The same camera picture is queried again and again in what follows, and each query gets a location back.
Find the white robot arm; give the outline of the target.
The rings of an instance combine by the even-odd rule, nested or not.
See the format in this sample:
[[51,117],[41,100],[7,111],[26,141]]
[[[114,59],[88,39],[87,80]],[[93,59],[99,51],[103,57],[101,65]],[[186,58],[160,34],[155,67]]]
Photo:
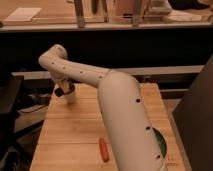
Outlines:
[[168,171],[140,85],[133,76],[71,62],[66,49],[59,44],[43,53],[39,64],[56,82],[74,79],[97,89],[99,109],[118,171]]

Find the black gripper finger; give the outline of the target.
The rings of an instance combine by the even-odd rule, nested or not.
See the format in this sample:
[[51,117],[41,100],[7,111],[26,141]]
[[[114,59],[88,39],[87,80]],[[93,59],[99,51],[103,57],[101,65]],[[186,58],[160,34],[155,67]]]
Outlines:
[[74,84],[73,84],[73,85],[70,85],[70,86],[69,86],[69,92],[73,92],[74,90],[75,90]]
[[63,90],[62,90],[61,88],[55,89],[55,90],[54,90],[54,93],[55,93],[55,95],[56,95],[57,97],[61,97],[61,96],[64,95],[64,92],[63,92]]

